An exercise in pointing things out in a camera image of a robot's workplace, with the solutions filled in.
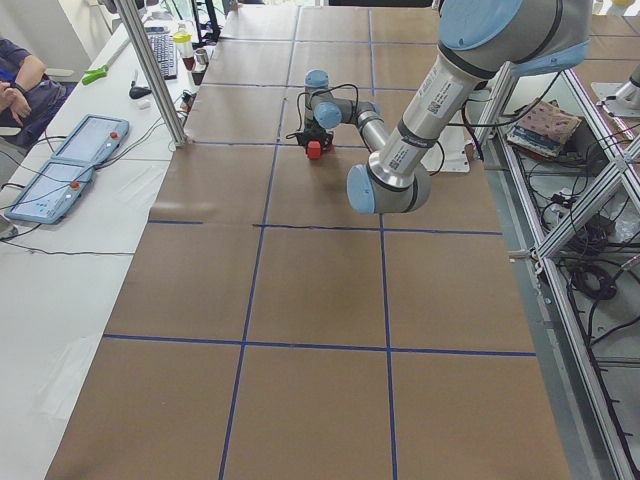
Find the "silver arm base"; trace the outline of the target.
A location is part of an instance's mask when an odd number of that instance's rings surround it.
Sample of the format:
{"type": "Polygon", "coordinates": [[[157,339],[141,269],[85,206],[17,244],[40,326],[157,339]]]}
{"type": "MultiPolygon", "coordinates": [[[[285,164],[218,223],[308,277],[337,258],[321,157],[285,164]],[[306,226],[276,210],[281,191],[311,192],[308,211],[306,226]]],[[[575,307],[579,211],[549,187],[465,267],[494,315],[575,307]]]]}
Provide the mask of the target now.
{"type": "Polygon", "coordinates": [[[639,67],[622,83],[593,82],[591,88],[598,98],[598,105],[609,116],[639,117],[639,67]]]}

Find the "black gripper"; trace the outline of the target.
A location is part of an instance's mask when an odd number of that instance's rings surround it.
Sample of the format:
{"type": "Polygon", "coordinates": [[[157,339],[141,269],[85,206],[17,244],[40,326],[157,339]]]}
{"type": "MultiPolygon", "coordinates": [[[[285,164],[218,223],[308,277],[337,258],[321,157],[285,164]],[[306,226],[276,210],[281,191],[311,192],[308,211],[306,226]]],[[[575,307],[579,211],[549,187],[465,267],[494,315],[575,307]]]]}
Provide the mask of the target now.
{"type": "Polygon", "coordinates": [[[326,130],[322,127],[312,126],[310,128],[306,128],[310,134],[313,136],[313,140],[319,141],[321,144],[323,143],[323,139],[327,134],[332,134],[334,138],[334,133],[332,131],[326,130]]]}

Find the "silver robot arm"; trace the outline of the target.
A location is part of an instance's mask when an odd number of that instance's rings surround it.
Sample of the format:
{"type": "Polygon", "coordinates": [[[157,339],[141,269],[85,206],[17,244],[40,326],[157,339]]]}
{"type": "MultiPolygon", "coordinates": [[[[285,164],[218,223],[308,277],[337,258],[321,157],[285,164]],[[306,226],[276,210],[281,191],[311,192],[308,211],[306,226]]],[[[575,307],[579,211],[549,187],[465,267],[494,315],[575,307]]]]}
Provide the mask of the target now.
{"type": "Polygon", "coordinates": [[[370,156],[348,173],[351,207],[361,214],[414,211],[431,191],[422,160],[476,86],[505,63],[516,77],[578,65],[588,51],[591,11],[587,1],[445,1],[436,61],[394,130],[373,103],[335,97],[327,73],[311,70],[297,142],[316,159],[331,147],[333,128],[355,126],[370,156]]]}

